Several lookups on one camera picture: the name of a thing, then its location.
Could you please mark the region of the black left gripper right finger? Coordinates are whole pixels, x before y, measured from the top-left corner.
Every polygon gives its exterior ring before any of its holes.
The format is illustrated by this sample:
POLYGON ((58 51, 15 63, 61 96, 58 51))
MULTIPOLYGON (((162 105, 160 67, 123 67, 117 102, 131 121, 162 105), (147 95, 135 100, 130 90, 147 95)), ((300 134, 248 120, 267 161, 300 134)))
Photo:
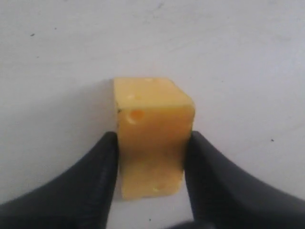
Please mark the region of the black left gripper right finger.
POLYGON ((193 218, 213 229, 303 229, 305 202, 255 178, 193 131, 184 164, 193 218))

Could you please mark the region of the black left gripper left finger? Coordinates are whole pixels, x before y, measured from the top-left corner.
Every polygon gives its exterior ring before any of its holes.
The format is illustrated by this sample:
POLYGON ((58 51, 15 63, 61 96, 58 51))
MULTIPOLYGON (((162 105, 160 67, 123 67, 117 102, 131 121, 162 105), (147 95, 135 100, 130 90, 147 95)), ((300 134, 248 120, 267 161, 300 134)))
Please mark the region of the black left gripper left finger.
POLYGON ((117 135, 107 132, 75 165, 0 206, 2 229, 104 229, 118 172, 117 135))

